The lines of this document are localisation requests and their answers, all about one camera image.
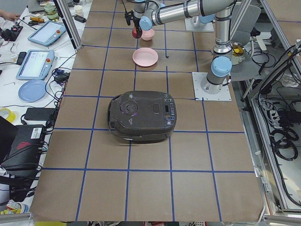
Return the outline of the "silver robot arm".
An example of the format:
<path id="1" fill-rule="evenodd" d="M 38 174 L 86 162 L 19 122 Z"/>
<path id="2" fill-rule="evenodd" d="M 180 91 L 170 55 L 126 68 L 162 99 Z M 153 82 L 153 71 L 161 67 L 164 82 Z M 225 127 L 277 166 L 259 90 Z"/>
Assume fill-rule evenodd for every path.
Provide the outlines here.
<path id="1" fill-rule="evenodd" d="M 215 17 L 215 14 L 211 14 L 211 15 L 208 15 L 208 16 L 194 16 L 192 19 L 191 19 L 191 24 L 194 26 L 194 27 L 199 27 L 200 25 L 205 25 L 205 24 L 208 24 L 210 22 L 213 21 Z"/>
<path id="2" fill-rule="evenodd" d="M 180 19 L 189 20 L 194 27 L 201 27 L 215 20 L 215 45 L 211 71 L 201 82 L 209 94 L 217 94 L 232 68 L 230 25 L 234 0 L 186 0 L 166 6 L 157 0 L 134 0 L 134 10 L 125 11 L 128 25 L 135 25 L 132 36 L 140 38 L 143 31 Z"/>

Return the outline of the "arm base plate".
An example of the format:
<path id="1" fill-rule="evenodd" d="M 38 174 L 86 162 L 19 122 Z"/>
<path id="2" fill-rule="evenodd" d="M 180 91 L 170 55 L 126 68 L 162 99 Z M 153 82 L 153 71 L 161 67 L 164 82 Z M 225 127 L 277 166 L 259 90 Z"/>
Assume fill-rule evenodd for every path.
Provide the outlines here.
<path id="1" fill-rule="evenodd" d="M 186 18 L 185 21 L 185 29 L 188 32 L 209 32 L 209 33 L 213 33 L 214 32 L 214 27 L 213 27 L 213 23 L 210 22 L 208 24 L 205 25 L 200 25 L 199 27 L 194 27 L 191 24 L 191 19 L 192 18 Z"/>
<path id="2" fill-rule="evenodd" d="M 199 101 L 231 101 L 227 79 L 220 85 L 213 85 L 207 80 L 206 72 L 192 72 L 195 99 Z"/>

